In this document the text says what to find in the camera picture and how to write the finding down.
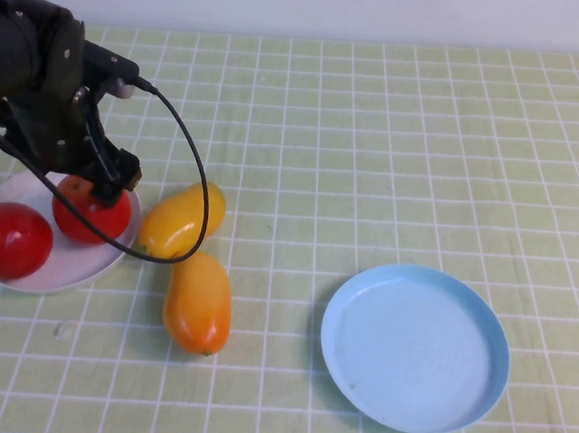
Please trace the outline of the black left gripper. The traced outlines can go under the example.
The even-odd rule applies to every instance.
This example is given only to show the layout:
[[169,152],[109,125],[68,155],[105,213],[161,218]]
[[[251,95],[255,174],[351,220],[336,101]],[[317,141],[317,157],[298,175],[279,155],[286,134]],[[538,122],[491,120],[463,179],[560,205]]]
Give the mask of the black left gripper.
[[41,173],[74,174],[92,183],[105,207],[141,180],[136,155],[105,136],[98,103],[129,95],[130,60],[85,37],[64,8],[0,6],[0,127]]

